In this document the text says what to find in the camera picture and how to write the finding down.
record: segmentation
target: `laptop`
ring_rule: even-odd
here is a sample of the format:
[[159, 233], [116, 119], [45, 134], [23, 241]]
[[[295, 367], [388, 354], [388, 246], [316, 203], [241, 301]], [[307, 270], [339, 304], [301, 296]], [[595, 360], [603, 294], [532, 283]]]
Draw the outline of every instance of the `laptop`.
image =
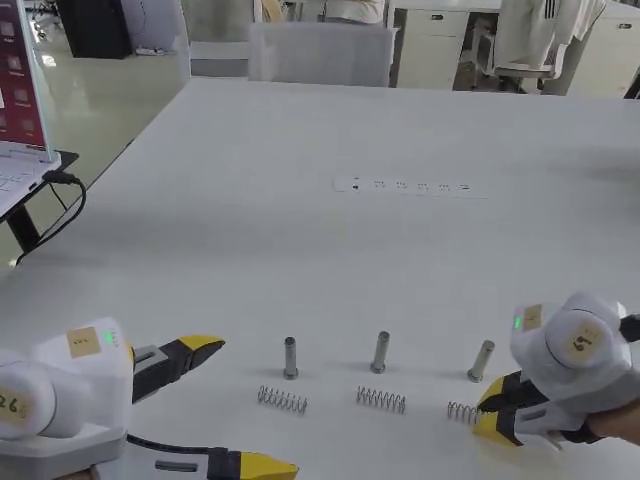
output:
[[22, 0], [0, 0], [0, 216], [61, 165], [47, 141]]

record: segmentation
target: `laptop screen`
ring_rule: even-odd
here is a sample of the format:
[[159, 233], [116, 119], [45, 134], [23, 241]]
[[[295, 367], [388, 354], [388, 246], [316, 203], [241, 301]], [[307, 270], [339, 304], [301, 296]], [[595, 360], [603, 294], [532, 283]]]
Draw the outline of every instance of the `laptop screen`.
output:
[[26, 28], [22, 0], [0, 0], [0, 143], [11, 142], [10, 150], [45, 152]]

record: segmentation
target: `power strip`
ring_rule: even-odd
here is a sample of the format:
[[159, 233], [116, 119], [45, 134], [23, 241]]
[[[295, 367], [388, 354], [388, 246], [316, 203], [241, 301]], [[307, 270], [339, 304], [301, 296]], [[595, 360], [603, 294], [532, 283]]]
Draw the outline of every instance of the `power strip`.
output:
[[428, 197], [453, 197], [486, 199], [468, 183], [460, 182], [416, 182], [384, 177], [344, 176], [333, 178], [333, 190], [336, 192], [377, 193], [397, 195], [417, 195]]

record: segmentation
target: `black cabinet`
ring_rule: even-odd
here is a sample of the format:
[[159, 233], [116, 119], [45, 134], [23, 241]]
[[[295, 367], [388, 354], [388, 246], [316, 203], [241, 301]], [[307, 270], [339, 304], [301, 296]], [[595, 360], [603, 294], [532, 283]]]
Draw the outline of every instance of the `black cabinet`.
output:
[[56, 0], [74, 57], [125, 58], [132, 53], [120, 0]]

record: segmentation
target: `drawer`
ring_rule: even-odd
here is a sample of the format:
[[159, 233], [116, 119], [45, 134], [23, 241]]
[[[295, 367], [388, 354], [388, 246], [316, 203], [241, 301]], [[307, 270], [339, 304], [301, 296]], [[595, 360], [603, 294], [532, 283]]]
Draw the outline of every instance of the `drawer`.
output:
[[468, 21], [468, 12], [408, 10], [405, 35], [464, 37]]
[[602, 18], [593, 25], [589, 42], [640, 45], [640, 20]]
[[458, 71], [462, 40], [444, 36], [405, 39], [400, 54], [398, 87], [451, 90]]

